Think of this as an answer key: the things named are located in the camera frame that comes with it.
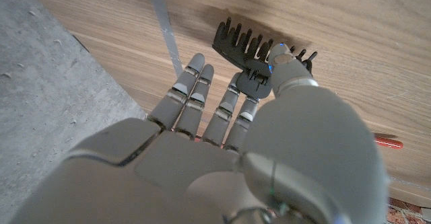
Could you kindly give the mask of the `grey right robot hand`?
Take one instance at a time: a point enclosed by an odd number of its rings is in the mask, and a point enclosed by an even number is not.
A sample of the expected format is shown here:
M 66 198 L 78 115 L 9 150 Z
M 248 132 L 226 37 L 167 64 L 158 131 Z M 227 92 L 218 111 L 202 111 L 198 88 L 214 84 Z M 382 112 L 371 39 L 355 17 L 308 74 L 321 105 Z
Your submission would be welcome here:
M 320 87 L 285 44 L 268 69 L 275 99 L 243 106 L 226 130 L 224 100 L 195 131 L 211 67 L 198 54 L 144 120 L 84 139 L 12 223 L 381 223 L 389 178 L 374 135 Z

